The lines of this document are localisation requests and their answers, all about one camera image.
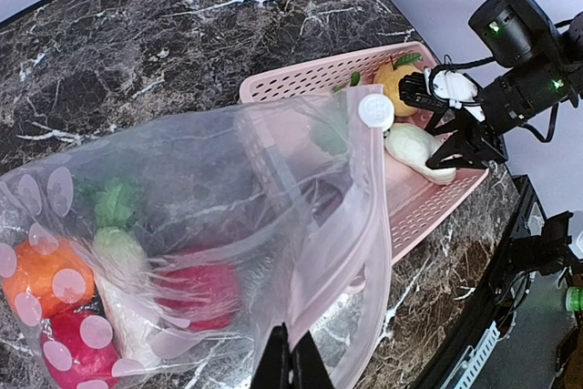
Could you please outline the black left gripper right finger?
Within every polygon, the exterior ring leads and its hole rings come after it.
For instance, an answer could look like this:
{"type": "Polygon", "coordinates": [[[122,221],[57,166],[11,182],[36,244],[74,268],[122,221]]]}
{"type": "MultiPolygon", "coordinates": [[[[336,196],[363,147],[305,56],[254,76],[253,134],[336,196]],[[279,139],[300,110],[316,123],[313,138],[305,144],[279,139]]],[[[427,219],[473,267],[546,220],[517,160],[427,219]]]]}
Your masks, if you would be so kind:
{"type": "Polygon", "coordinates": [[[295,389],[333,389],[332,380],[310,332],[291,351],[292,380],[295,389]]]}

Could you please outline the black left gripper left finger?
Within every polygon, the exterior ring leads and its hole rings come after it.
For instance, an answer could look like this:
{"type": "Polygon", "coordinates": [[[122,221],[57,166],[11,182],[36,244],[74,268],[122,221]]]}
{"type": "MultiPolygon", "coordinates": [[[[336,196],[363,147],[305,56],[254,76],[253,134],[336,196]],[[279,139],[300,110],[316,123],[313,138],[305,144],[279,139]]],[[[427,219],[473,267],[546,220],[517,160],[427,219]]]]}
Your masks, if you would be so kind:
{"type": "Polygon", "coordinates": [[[285,324],[271,330],[259,364],[252,377],[252,389],[289,389],[292,387],[291,350],[285,324]]]}

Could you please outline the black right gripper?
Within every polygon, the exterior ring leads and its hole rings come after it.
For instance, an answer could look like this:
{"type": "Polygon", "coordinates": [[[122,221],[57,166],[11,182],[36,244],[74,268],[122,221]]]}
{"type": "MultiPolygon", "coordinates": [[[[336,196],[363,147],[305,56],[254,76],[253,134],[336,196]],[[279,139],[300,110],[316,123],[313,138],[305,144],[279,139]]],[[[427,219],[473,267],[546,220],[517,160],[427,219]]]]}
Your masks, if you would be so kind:
{"type": "Polygon", "coordinates": [[[442,145],[426,161],[429,169],[486,169],[507,161],[503,135],[514,128],[541,143],[555,134],[558,106],[575,101],[575,65],[533,58],[513,67],[478,92],[485,120],[469,128],[465,109],[434,113],[425,132],[442,145]]]}

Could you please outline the white toy radish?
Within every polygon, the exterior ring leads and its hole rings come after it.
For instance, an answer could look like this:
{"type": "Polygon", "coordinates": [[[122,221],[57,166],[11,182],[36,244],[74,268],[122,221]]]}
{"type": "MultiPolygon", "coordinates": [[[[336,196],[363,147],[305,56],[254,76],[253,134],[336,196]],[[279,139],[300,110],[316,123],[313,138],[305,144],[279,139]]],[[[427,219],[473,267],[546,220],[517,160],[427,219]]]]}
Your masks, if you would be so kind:
{"type": "Polygon", "coordinates": [[[430,169],[426,162],[442,146],[442,142],[416,125],[394,123],[384,136],[386,152],[425,179],[437,185],[448,185],[456,169],[430,169]]]}

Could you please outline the red toy pomegranate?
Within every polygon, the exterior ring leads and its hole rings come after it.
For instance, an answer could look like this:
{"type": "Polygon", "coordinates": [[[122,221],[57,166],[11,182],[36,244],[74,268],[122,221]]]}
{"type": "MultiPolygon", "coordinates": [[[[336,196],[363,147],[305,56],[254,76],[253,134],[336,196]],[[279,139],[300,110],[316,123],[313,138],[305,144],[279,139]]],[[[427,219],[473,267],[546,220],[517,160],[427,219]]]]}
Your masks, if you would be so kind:
{"type": "Polygon", "coordinates": [[[193,333],[227,328],[240,309],[241,286],[232,261],[157,263],[153,284],[155,302],[193,333]]]}

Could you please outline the clear zip top bag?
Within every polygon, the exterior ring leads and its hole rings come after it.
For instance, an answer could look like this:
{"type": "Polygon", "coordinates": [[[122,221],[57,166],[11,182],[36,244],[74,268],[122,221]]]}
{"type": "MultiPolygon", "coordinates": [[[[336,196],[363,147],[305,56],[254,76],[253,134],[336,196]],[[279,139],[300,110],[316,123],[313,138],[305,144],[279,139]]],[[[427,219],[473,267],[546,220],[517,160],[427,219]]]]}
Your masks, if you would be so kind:
{"type": "MultiPolygon", "coordinates": [[[[323,108],[335,98],[346,100],[347,150],[331,156],[319,175],[338,171],[350,159],[361,159],[367,147],[357,140],[349,103],[360,100],[356,115],[379,136],[393,120],[381,89],[348,87],[329,98],[288,97],[266,103],[240,104],[189,112],[135,126],[48,156],[6,172],[1,178],[1,287],[16,268],[15,247],[29,241],[48,255],[66,239],[92,270],[91,302],[68,311],[91,311],[109,322],[96,276],[101,272],[92,251],[95,220],[75,197],[76,181],[112,178],[137,182],[142,190],[132,233],[147,254],[144,297],[159,311],[158,330],[149,339],[160,364],[148,371],[122,358],[112,374],[112,388],[170,388],[192,373],[196,388],[248,388],[271,330],[285,324],[292,350],[310,332],[334,388],[351,388],[369,362],[381,331],[390,290],[362,284],[358,273],[346,290],[331,300],[294,297],[290,279],[312,246],[309,236],[333,207],[332,194],[320,186],[302,189],[309,205],[292,201],[287,190],[272,193],[262,185],[248,154],[255,138],[253,118],[277,121],[286,109],[296,113],[286,130],[304,134],[310,143],[315,122],[330,122],[323,108]],[[154,300],[154,265],[232,261],[236,264],[241,305],[225,329],[193,333],[179,326],[154,300]]],[[[46,372],[46,386],[60,388],[51,377],[41,349],[50,318],[42,318],[37,299],[18,297],[14,312],[33,354],[46,372]]]]}

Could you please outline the white toy cabbage with leaves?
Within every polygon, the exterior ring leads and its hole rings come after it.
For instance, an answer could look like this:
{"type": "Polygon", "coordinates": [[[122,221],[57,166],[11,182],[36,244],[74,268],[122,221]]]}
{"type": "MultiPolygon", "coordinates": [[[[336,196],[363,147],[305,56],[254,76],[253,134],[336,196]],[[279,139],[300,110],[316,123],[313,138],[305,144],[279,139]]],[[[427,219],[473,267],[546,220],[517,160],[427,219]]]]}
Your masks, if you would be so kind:
{"type": "Polygon", "coordinates": [[[95,220],[92,251],[101,272],[96,284],[122,358],[150,371],[160,364],[148,343],[158,330],[156,304],[142,294],[148,282],[147,254],[131,231],[142,190],[137,182],[112,178],[76,181],[75,197],[95,220]]]}

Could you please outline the red toy apple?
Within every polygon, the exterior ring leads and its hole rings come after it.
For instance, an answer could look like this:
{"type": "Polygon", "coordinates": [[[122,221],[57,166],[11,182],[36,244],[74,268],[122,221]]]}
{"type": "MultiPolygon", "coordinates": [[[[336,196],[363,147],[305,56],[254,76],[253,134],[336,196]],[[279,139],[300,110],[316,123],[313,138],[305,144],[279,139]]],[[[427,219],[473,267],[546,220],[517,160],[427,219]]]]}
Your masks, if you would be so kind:
{"type": "Polygon", "coordinates": [[[112,326],[94,312],[68,311],[50,318],[41,349],[60,388],[112,388],[118,383],[112,374],[119,359],[112,326]]]}

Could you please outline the orange toy fruit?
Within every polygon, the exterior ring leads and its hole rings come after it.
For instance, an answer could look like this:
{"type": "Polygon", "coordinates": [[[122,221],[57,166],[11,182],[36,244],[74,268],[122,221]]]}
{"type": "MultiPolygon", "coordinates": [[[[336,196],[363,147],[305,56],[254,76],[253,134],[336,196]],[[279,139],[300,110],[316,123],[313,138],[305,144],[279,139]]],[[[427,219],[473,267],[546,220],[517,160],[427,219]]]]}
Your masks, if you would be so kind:
{"type": "Polygon", "coordinates": [[[15,247],[15,273],[2,280],[5,297],[14,312],[18,297],[26,294],[38,301],[42,318],[85,305],[94,297],[94,275],[74,252],[71,243],[60,238],[56,251],[42,255],[24,241],[15,247]]]}

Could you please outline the pink perforated plastic basket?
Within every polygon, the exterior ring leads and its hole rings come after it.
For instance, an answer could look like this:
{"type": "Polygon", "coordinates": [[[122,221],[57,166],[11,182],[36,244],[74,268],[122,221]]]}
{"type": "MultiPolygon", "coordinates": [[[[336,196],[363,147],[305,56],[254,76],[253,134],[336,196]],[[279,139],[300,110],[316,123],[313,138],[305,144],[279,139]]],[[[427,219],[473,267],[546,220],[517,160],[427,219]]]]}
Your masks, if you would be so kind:
{"type": "MultiPolygon", "coordinates": [[[[329,56],[247,77],[240,84],[242,104],[266,103],[288,97],[329,98],[334,87],[349,82],[358,71],[369,91],[373,76],[390,62],[420,55],[417,67],[432,67],[430,51],[419,42],[378,46],[329,56]]],[[[304,134],[289,133],[296,113],[286,109],[277,121],[253,118],[255,138],[248,154],[262,185],[272,193],[287,190],[291,200],[307,207],[302,189],[320,186],[332,194],[333,207],[315,224],[312,246],[295,266],[290,279],[294,297],[329,301],[344,292],[358,273],[362,284],[380,292],[389,288],[391,267],[449,216],[485,179],[484,170],[461,169],[447,185],[437,185],[380,151],[379,136],[356,115],[360,100],[350,101],[357,140],[366,147],[361,159],[350,159],[338,171],[319,175],[330,155],[304,134]]]]}

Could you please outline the yellow toy pear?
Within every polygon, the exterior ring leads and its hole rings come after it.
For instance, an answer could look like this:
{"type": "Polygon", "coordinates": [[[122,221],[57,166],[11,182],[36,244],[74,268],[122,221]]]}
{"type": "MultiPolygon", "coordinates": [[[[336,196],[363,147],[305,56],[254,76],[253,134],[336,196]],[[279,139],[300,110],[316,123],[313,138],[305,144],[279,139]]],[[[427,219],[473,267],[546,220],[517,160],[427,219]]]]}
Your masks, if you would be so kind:
{"type": "Polygon", "coordinates": [[[400,56],[396,60],[379,67],[374,75],[373,82],[384,87],[384,94],[393,103],[394,113],[399,118],[411,117],[416,112],[414,107],[407,106],[400,99],[399,83],[404,77],[421,72],[415,65],[421,59],[422,55],[420,53],[400,56]]]}

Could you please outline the green toy leaf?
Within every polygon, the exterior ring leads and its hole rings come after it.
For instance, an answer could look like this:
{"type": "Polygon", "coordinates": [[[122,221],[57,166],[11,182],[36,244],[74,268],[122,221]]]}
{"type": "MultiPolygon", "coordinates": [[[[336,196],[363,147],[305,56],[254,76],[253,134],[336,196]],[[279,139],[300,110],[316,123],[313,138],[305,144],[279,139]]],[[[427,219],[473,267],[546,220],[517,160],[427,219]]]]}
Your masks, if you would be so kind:
{"type": "Polygon", "coordinates": [[[312,142],[331,156],[344,154],[347,150],[345,138],[348,136],[348,115],[346,100],[335,98],[323,108],[330,122],[315,122],[310,131],[312,142]]]}

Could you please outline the green bottle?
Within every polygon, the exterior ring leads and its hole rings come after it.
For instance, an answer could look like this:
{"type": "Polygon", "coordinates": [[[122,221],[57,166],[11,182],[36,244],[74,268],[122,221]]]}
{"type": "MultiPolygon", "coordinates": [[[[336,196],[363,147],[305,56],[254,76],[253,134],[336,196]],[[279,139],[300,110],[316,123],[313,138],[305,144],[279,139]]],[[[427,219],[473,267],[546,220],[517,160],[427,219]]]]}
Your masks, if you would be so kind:
{"type": "Polygon", "coordinates": [[[565,308],[568,312],[583,311],[583,288],[569,287],[565,297],[565,308]]]}

